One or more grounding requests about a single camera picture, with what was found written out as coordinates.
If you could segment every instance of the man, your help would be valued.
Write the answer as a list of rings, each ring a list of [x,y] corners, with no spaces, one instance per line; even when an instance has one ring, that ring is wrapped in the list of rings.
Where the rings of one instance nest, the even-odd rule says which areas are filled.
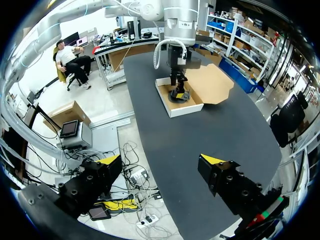
[[[91,88],[91,85],[87,83],[91,69],[91,58],[89,56],[76,57],[73,53],[74,50],[84,53],[84,49],[80,46],[65,46],[63,40],[59,40],[56,43],[59,51],[56,54],[55,61],[56,67],[61,71],[75,74],[81,81],[82,86],[85,89]]]

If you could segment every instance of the black table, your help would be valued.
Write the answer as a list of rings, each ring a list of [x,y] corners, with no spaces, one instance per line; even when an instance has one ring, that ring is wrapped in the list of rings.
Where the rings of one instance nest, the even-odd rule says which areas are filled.
[[[155,87],[168,77],[167,52],[158,70],[153,52],[126,57],[124,72],[143,149],[152,174],[185,240],[207,240],[232,225],[234,216],[215,198],[198,173],[203,153],[241,165],[244,174],[265,189],[281,161],[277,141],[253,101],[235,83],[229,98],[206,104],[200,112],[169,118]],[[211,63],[193,52],[203,65]]]

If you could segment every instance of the robotic arm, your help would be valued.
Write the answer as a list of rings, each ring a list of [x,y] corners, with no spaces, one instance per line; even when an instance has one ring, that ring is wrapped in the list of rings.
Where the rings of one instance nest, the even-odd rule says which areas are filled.
[[[147,21],[158,21],[164,17],[164,21],[166,22],[164,28],[165,39],[160,42],[156,48],[154,65],[156,68],[159,67],[159,63],[156,63],[156,58],[157,52],[160,51],[160,46],[165,43],[172,44],[172,47],[169,48],[169,54],[170,52],[174,53],[173,57],[170,57],[169,60],[169,64],[173,66],[172,72],[174,72],[174,79],[171,78],[171,84],[176,85],[175,78],[177,78],[180,87],[178,92],[181,92],[181,90],[184,91],[183,82],[187,79],[184,77],[182,69],[186,68],[185,64],[188,62],[188,59],[191,58],[190,51],[188,52],[187,47],[195,44],[198,1],[141,0],[139,2],[134,1],[122,4],[117,0],[87,0],[81,3],[73,1],[66,7],[60,9],[60,11],[49,13],[40,21],[37,27],[38,38],[32,41],[19,57],[9,59],[4,73],[4,81],[1,86],[1,95],[6,96],[13,84],[22,79],[28,66],[30,66],[41,53],[61,38],[60,23],[94,13],[101,8],[105,8],[105,17],[107,18],[117,16],[141,16]],[[80,164],[78,160],[72,158],[67,159],[62,150],[53,147],[27,128],[6,102],[5,97],[1,98],[1,114],[19,135],[36,148],[62,162],[68,163],[70,168],[76,168]]]

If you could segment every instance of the small screen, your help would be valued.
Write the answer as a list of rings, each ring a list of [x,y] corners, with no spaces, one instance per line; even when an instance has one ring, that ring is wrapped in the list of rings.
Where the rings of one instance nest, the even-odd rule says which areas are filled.
[[[106,211],[102,207],[97,207],[89,210],[91,218],[99,219],[107,216]]]
[[[62,134],[66,135],[66,134],[74,133],[76,131],[76,126],[77,126],[77,122],[64,124],[62,128]]]

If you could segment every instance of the computer monitor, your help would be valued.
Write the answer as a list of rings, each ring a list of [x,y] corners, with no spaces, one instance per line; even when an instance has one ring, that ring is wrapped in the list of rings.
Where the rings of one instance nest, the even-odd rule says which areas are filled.
[[[75,32],[74,34],[66,37],[63,41],[64,41],[64,45],[65,46],[74,46],[77,44],[77,40],[79,39],[79,33]]]

